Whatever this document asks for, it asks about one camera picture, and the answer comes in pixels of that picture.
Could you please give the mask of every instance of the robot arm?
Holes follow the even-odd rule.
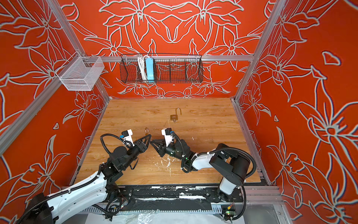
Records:
[[[24,214],[17,221],[18,224],[61,224],[78,212],[102,201],[112,201],[120,196],[120,190],[115,184],[122,175],[122,171],[130,167],[132,170],[138,163],[138,155],[148,149],[151,135],[133,142],[132,130],[122,132],[120,137],[112,134],[101,136],[101,142],[109,158],[99,166],[88,178],[71,187],[48,196],[40,193],[33,197]],[[124,146],[117,147],[112,153],[107,149],[103,137],[112,136],[120,139]]]
[[[218,193],[219,196],[221,195],[219,198],[225,201],[229,201],[235,187],[242,186],[245,178],[252,175],[256,170],[256,164],[251,155],[240,149],[219,144],[213,151],[195,153],[170,128],[163,129],[162,134],[164,139],[153,141],[150,141],[150,134],[133,141],[132,130],[122,132],[120,137],[113,134],[102,135],[101,143],[109,154],[109,158],[106,163],[99,166],[98,172],[57,193],[46,197],[43,193],[36,195],[32,198],[28,209],[19,218],[17,224],[53,224],[54,222],[61,224],[89,206],[96,206],[96,203],[109,201],[110,204],[114,199],[120,197],[120,190],[115,181],[123,175],[123,170],[128,167],[133,170],[136,167],[138,155],[144,153],[149,144],[155,148],[161,157],[168,154],[180,159],[182,161],[181,169],[186,173],[203,168],[215,168],[223,175]],[[119,146],[113,152],[110,152],[103,141],[104,136],[112,136],[121,140],[129,149]],[[231,158],[230,163],[226,162],[228,158]],[[246,174],[250,160],[253,163],[253,169]],[[133,161],[136,161],[134,167],[131,166]],[[103,210],[103,212],[110,216],[117,214],[117,212],[111,213],[107,210]]]
[[[256,170],[254,159],[243,150],[220,143],[213,151],[195,153],[190,150],[183,139],[179,139],[171,128],[161,131],[164,139],[155,139],[150,142],[159,155],[163,157],[168,154],[180,159],[182,161],[181,169],[186,173],[203,168],[215,168],[223,175],[219,186],[219,191],[225,194],[222,199],[229,199],[233,190],[237,186],[242,186],[245,178]],[[226,162],[228,158],[231,158],[230,163]],[[253,169],[247,174],[250,161],[252,161]]]

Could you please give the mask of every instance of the blue power strip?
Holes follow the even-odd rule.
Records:
[[[147,79],[149,82],[154,82],[154,71],[153,71],[153,58],[145,59],[145,67],[147,68]]]

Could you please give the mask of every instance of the black cable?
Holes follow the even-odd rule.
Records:
[[[191,172],[191,171],[193,170],[192,165],[193,165],[194,160],[195,160],[196,158],[198,158],[199,156],[204,155],[204,154],[207,154],[207,152],[200,152],[200,153],[198,153],[196,156],[193,155],[193,157],[192,157],[192,159],[190,160],[190,163],[189,163],[189,169],[188,169],[188,170],[183,169],[184,173],[189,173],[189,172]]]
[[[126,143],[127,148],[133,148],[133,144],[130,141],[124,140],[123,143]]]
[[[89,185],[90,183],[94,182],[94,181],[98,178],[99,174],[101,173],[101,167],[102,167],[102,164],[100,164],[100,167],[99,167],[99,169],[98,169],[97,175],[96,175],[93,179],[91,179],[90,181],[88,181],[88,182],[86,182],[86,183],[84,183],[84,184],[81,184],[81,185],[79,185],[79,186],[73,187],[73,188],[71,188],[71,189],[69,189],[69,190],[60,191],[60,192],[58,192],[57,194],[54,194],[54,195],[52,195],[52,196],[47,196],[47,198],[46,198],[45,200],[40,201],[40,202],[38,202],[37,204],[35,204],[34,206],[32,206],[31,208],[25,210],[25,212],[24,212],[24,213],[22,214],[22,216],[17,220],[16,223],[17,223],[17,224],[20,224],[20,223],[22,222],[22,220],[23,220],[32,210],[34,210],[35,208],[39,207],[40,205],[42,205],[43,203],[47,202],[48,200],[53,199],[53,198],[58,197],[58,196],[61,196],[61,195],[64,195],[64,194],[67,194],[67,193],[71,193],[72,191],[78,190],[78,189],[80,189],[80,188],[82,188],[82,187],[84,187],[84,186],[87,186],[87,185]]]
[[[118,209],[117,211],[115,211],[115,212],[109,212],[109,211],[104,210],[104,209],[103,209],[101,206],[99,206],[99,205],[94,204],[94,205],[92,205],[92,206],[95,207],[95,208],[98,208],[99,210],[101,210],[102,212],[104,212],[104,213],[107,214],[107,215],[117,215],[118,212],[119,212],[119,209]]]
[[[183,147],[183,144],[182,144],[182,142],[180,141],[180,138],[179,138],[179,136],[177,135],[177,134],[175,134],[175,132],[171,132],[171,134],[175,137],[175,139],[179,142],[179,144],[180,144],[180,146],[182,147],[182,152],[184,153],[184,147]],[[185,173],[189,173],[190,171],[187,171],[187,170],[185,170],[184,169],[184,157],[185,157],[186,155],[183,155],[183,157],[182,157],[182,162],[181,162],[181,164],[180,164],[180,167],[181,167],[181,169],[185,172]]]
[[[256,162],[254,160],[254,158],[247,152],[245,152],[244,150],[241,150],[241,149],[238,149],[238,148],[233,148],[233,147],[223,147],[223,148],[220,148],[220,149],[216,149],[216,150],[213,150],[213,151],[210,151],[209,154],[213,154],[213,153],[217,153],[217,152],[221,152],[221,151],[224,151],[224,150],[234,150],[234,151],[238,151],[239,153],[247,156],[251,162],[252,162],[252,169],[251,171],[246,174],[246,178],[248,178],[249,176],[253,175],[256,171]]]
[[[116,139],[120,140],[121,142],[126,143],[126,144],[129,144],[130,147],[127,145],[128,148],[132,148],[132,147],[133,147],[133,144],[132,144],[130,141],[123,140],[122,138],[120,138],[120,137],[118,137],[118,136],[116,136],[116,135],[114,135],[114,134],[109,134],[109,133],[103,134],[103,135],[100,136],[100,140],[101,140],[101,143],[102,143],[103,148],[104,148],[105,151],[108,153],[108,155],[111,154],[111,152],[108,150],[108,148],[107,148],[107,146],[106,146],[106,144],[105,144],[105,142],[104,142],[104,140],[103,140],[103,137],[104,137],[104,136],[112,136],[112,137],[115,137]]]
[[[245,192],[244,186],[241,186],[241,188],[242,188],[242,194],[244,195],[244,205],[242,207],[242,210],[241,210],[240,214],[238,216],[236,216],[236,217],[233,217],[232,220],[239,219],[244,214],[244,211],[245,211],[245,208],[246,208],[246,192]],[[226,214],[224,215],[224,218],[227,219],[227,220],[231,220],[231,217],[227,216]]]
[[[112,203],[112,202],[114,202],[116,199],[120,199],[119,197],[115,197],[115,198],[113,198],[112,200],[110,200],[109,202],[108,202],[108,204],[107,204],[107,206],[106,206],[106,211],[107,212],[110,212],[108,209],[109,209],[109,207],[110,207],[110,204]]]

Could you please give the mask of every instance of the padlock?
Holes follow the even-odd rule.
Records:
[[[170,120],[172,120],[173,122],[176,122],[178,120],[178,114],[176,113],[176,110],[179,109],[180,110],[180,115],[182,115],[182,109],[180,108],[176,108],[175,109],[175,114],[170,116]]]

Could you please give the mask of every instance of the padlock shackle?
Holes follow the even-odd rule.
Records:
[[[182,109],[180,109],[180,108],[176,108],[176,109],[175,109],[175,114],[178,115],[178,114],[176,113],[176,110],[177,110],[177,109],[180,110],[180,115],[182,115]]]

